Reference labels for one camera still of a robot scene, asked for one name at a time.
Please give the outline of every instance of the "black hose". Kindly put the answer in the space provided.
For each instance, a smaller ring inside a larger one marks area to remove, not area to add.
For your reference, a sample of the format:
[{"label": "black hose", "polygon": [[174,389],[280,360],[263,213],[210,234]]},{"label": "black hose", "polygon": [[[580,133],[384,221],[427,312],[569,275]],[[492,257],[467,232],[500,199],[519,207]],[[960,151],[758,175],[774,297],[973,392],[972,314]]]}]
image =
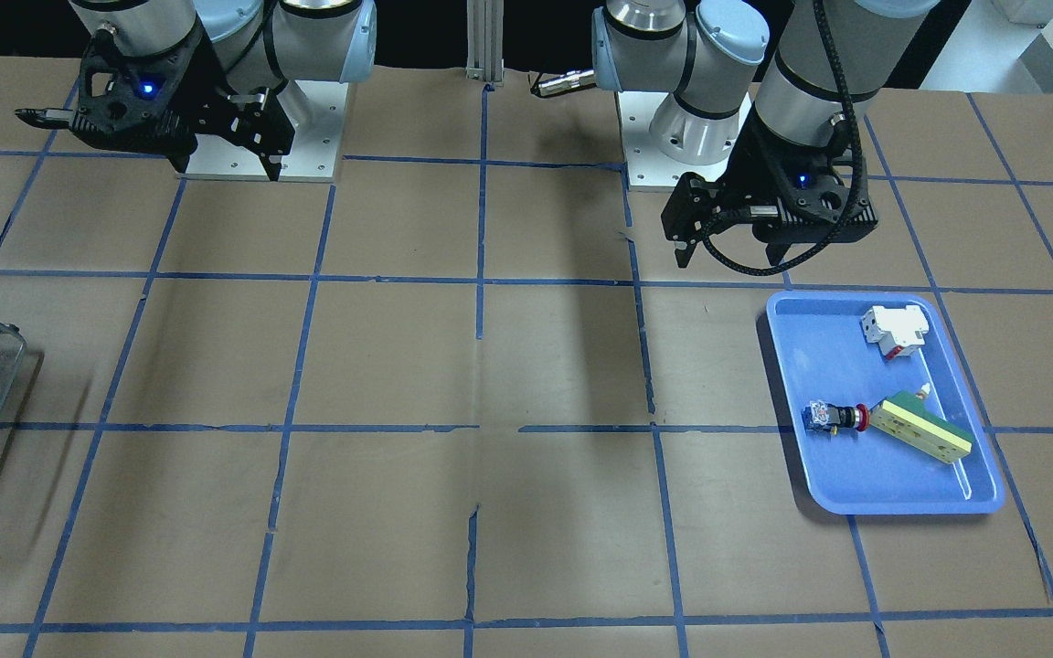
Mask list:
[{"label": "black hose", "polygon": [[711,257],[714,257],[722,265],[739,274],[774,276],[775,274],[783,274],[787,270],[811,260],[812,257],[823,251],[824,246],[830,245],[832,240],[835,240],[835,237],[839,236],[839,232],[843,230],[845,225],[848,225],[849,220],[852,218],[852,212],[856,208],[856,199],[860,198],[860,188],[862,187],[863,179],[863,148],[860,145],[860,128],[859,124],[856,123],[856,108],[852,105],[852,93],[848,89],[848,79],[843,76],[843,63],[840,63],[839,53],[835,49],[835,38],[831,35],[831,24],[828,24],[828,13],[823,9],[822,3],[823,0],[814,0],[815,22],[819,25],[819,38],[822,40],[823,52],[828,55],[828,62],[831,64],[831,73],[833,78],[835,78],[836,92],[839,92],[839,102],[840,107],[843,109],[845,121],[848,121],[852,127],[849,131],[851,133],[852,146],[852,184],[848,192],[849,201],[843,204],[843,210],[839,213],[839,219],[828,231],[827,236],[822,237],[822,240],[815,242],[810,250],[802,252],[797,257],[779,263],[776,266],[746,266],[742,263],[732,261],[726,257],[726,254],[719,252],[717,246],[714,246],[714,242],[710,240],[710,230],[715,224],[711,222],[710,225],[703,225],[702,230],[698,233],[699,236],[702,236],[701,245],[704,246],[707,252],[710,252]]}]

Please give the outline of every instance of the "black rubber band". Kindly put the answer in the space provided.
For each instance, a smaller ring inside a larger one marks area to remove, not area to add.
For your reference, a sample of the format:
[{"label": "black rubber band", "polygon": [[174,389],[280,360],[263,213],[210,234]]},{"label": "black rubber band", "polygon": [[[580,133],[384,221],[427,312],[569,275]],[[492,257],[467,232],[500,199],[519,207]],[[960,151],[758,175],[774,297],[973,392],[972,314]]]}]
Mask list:
[{"label": "black rubber band", "polygon": [[673,37],[684,25],[684,21],[681,21],[680,24],[673,26],[673,28],[661,32],[644,32],[643,29],[636,29],[630,24],[623,24],[610,13],[603,12],[603,17],[607,18],[607,24],[610,24],[619,34],[625,35],[625,37],[638,38],[640,41],[660,41],[661,38]]},{"label": "black rubber band", "polygon": [[684,99],[681,99],[680,94],[674,94],[673,100],[676,100],[676,104],[680,105],[681,109],[684,109],[684,112],[690,113],[690,115],[693,115],[695,117],[708,118],[708,120],[711,121],[722,120],[722,118],[731,118],[732,116],[738,114],[739,109],[739,107],[734,107],[733,109],[731,109],[731,112],[728,113],[707,113],[706,109],[699,109],[697,107],[693,107],[693,105],[690,105],[689,103],[686,103]]},{"label": "black rubber band", "polygon": [[76,7],[92,12],[124,12],[148,3],[148,0],[112,0],[112,3],[90,3],[87,0],[71,0]]},{"label": "black rubber band", "polygon": [[275,54],[275,13],[266,14],[266,26],[262,29],[262,49],[266,54],[266,65],[275,78],[287,79],[279,68],[279,55]]},{"label": "black rubber band", "polygon": [[[787,82],[793,84],[793,86],[799,88],[801,92],[806,92],[810,96],[814,96],[815,99],[827,100],[830,103],[839,103],[840,97],[839,93],[831,92],[822,86],[817,86],[815,83],[807,82],[801,76],[799,76],[794,71],[791,71],[791,66],[787,65],[787,62],[782,61],[782,51],[774,54],[774,64],[778,66],[778,71],[781,72],[782,78],[787,79]],[[865,100],[872,99],[873,96],[878,93],[878,88],[873,92],[868,92],[866,94],[852,94],[853,103],[862,103]]]},{"label": "black rubber band", "polygon": [[293,17],[303,17],[303,18],[314,18],[319,20],[319,18],[336,18],[342,17],[343,14],[351,14],[363,4],[363,0],[352,0],[351,3],[339,5],[339,7],[329,7],[326,9],[310,9],[306,7],[293,7],[287,3],[279,3],[284,12]]},{"label": "black rubber band", "polygon": [[689,43],[686,45],[684,67],[681,69],[681,80],[676,83],[676,88],[673,91],[674,96],[684,92],[684,88],[690,86],[690,78],[693,78],[693,65],[697,62],[697,18],[693,13],[690,13],[684,18],[684,22],[690,28]]}]

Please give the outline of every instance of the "small toy object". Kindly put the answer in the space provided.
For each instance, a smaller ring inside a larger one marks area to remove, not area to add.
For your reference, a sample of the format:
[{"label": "small toy object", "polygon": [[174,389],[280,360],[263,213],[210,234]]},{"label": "small toy object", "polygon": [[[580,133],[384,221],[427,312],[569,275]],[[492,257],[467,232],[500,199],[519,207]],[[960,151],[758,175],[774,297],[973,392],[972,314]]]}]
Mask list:
[{"label": "small toy object", "polygon": [[899,392],[882,399],[872,407],[870,424],[920,453],[953,463],[973,451],[973,434],[929,413],[925,399],[930,391],[925,384],[919,392]]},{"label": "small toy object", "polygon": [[869,407],[865,404],[855,406],[835,406],[822,400],[811,400],[802,408],[802,422],[808,430],[816,433],[839,433],[840,427],[856,430],[857,433],[869,428]]},{"label": "small toy object", "polygon": [[860,318],[863,337],[876,343],[885,361],[897,356],[909,356],[925,344],[925,334],[929,332],[929,321],[916,304],[903,308],[886,308],[874,305]]}]

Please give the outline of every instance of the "red part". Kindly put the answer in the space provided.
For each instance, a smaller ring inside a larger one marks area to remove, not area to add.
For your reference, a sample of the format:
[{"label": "red part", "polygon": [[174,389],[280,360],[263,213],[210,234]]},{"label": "red part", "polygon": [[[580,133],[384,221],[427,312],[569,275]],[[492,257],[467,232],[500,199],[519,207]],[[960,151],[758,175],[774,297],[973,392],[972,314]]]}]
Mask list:
[{"label": "red part", "polygon": [[860,413],[860,424],[855,426],[857,433],[869,428],[869,407],[865,403],[855,405],[857,412]]}]

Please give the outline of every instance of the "metal post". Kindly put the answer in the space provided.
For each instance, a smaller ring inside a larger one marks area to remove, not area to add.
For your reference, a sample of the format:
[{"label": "metal post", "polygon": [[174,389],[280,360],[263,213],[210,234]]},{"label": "metal post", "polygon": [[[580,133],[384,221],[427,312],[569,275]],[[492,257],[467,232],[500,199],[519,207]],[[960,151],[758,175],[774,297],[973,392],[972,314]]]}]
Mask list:
[{"label": "metal post", "polygon": [[468,0],[469,59],[465,75],[502,83],[502,0]]}]

